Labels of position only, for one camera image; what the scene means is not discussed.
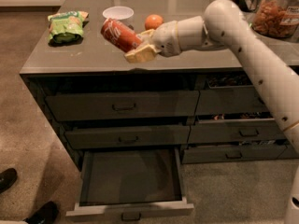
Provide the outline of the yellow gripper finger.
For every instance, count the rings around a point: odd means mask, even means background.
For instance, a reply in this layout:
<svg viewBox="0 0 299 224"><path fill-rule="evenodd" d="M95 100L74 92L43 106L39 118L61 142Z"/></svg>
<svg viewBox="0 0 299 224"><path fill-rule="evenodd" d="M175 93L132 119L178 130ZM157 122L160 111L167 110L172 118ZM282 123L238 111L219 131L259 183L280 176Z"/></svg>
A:
<svg viewBox="0 0 299 224"><path fill-rule="evenodd" d="M142 42L150 43L154 32L154 29L149 29L139 33L137 36L141 39Z"/></svg>
<svg viewBox="0 0 299 224"><path fill-rule="evenodd" d="M153 44L143 43L124 54L128 63L146 63L155 59L161 51Z"/></svg>

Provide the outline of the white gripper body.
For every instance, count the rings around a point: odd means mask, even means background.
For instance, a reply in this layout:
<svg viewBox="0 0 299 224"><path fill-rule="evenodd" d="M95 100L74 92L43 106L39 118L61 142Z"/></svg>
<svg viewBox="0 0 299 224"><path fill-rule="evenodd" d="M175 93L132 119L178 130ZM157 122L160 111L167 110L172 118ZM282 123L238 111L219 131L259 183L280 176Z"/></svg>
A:
<svg viewBox="0 0 299 224"><path fill-rule="evenodd" d="M152 44L164 57L177 56L181 53L178 42L178 22L170 21L160 25L153 33Z"/></svg>

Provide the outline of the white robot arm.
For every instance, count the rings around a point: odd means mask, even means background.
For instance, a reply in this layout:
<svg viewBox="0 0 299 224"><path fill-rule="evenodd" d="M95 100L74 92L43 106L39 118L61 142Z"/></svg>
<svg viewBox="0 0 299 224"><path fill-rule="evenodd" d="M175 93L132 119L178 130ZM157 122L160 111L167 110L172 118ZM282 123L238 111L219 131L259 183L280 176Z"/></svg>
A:
<svg viewBox="0 0 299 224"><path fill-rule="evenodd" d="M238 59L278 127L299 152L299 76L249 28L239 7L216 0L203 16L170 21L138 36L141 44L125 54L129 63L187 50L229 49Z"/></svg>

